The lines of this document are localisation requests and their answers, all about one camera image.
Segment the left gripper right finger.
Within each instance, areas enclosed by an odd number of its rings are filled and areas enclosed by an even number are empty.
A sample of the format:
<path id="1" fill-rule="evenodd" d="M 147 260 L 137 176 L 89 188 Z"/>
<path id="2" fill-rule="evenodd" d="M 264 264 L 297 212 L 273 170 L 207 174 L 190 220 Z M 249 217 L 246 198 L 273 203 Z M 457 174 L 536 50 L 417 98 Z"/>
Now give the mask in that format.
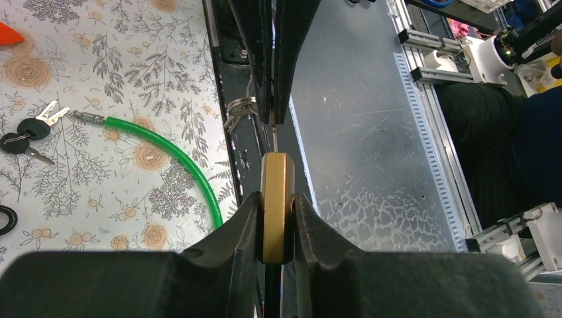
<path id="1" fill-rule="evenodd" d="M 366 252 L 294 198 L 300 317 L 543 317 L 521 272 L 493 254 Z"/>

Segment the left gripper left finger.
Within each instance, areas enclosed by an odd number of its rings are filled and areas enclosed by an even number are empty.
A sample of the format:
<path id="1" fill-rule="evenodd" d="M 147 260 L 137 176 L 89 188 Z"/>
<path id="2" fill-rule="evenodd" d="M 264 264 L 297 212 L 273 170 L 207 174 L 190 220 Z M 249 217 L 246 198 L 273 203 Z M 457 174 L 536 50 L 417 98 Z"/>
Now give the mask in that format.
<path id="1" fill-rule="evenodd" d="M 181 253 L 32 252 L 1 276 L 2 317 L 252 317 L 260 195 Z"/>

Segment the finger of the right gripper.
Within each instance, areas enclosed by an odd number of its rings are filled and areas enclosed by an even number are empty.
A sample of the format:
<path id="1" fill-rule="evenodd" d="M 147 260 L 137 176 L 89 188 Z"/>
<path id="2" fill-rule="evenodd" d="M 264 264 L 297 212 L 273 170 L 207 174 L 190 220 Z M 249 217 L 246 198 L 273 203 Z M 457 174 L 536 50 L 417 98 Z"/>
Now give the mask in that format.
<path id="1" fill-rule="evenodd" d="M 275 125 L 286 119 L 298 56 L 320 0 L 276 2 L 272 115 Z"/>
<path id="2" fill-rule="evenodd" d="M 258 115 L 263 123 L 269 124 L 272 107 L 272 2 L 233 0 L 229 4 L 248 52 Z"/>

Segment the black head key bunch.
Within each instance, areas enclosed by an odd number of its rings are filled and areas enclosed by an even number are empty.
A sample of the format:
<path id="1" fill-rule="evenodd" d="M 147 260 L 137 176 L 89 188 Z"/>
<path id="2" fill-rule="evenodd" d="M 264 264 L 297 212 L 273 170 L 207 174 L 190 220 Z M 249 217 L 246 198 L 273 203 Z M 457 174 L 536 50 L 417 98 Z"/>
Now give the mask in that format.
<path id="1" fill-rule="evenodd" d="M 23 119 L 16 132 L 3 135 L 1 137 L 1 150 L 14 155 L 27 154 L 46 164 L 53 165 L 54 161 L 31 147 L 30 141 L 46 138 L 51 132 L 51 126 L 70 111 L 68 107 L 64 107 L 51 115 L 50 113 L 57 105 L 57 100 L 51 101 L 35 117 Z"/>

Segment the green cable lock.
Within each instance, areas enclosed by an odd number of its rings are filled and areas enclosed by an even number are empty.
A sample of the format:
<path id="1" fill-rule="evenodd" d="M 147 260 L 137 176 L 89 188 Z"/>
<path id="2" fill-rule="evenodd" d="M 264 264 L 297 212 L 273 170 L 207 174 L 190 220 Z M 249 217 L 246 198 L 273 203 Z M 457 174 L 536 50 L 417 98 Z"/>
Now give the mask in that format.
<path id="1" fill-rule="evenodd" d="M 141 139 L 151 142 L 158 148 L 161 148 L 165 152 L 169 153 L 174 159 L 179 161 L 179 163 L 181 163 L 187 171 L 192 174 L 195 181 L 198 183 L 205 198 L 207 199 L 214 228 L 218 229 L 223 224 L 223 217 L 219 207 L 219 202 L 208 179 L 204 176 L 204 173 L 199 168 L 199 166 L 173 142 L 169 141 L 168 139 L 164 138 L 154 131 L 151 131 L 130 121 L 125 121 L 115 117 L 103 117 L 101 115 L 82 111 L 72 111 L 71 116 L 85 123 L 102 125 L 104 127 L 114 128 L 117 130 L 125 131 L 126 133 L 128 132 L 135 134 Z"/>

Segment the brass padlock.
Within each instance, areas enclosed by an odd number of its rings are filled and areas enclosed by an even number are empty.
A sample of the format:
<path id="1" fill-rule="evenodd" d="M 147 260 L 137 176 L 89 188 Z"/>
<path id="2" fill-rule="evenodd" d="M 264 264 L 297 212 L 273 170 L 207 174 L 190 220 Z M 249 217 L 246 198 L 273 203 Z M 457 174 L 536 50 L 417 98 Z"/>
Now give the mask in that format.
<path id="1" fill-rule="evenodd" d="M 281 152 L 266 153 L 262 159 L 260 192 L 260 261 L 265 265 L 264 317 L 281 314 L 282 266 L 293 258 L 294 188 L 294 162 L 290 156 Z"/>

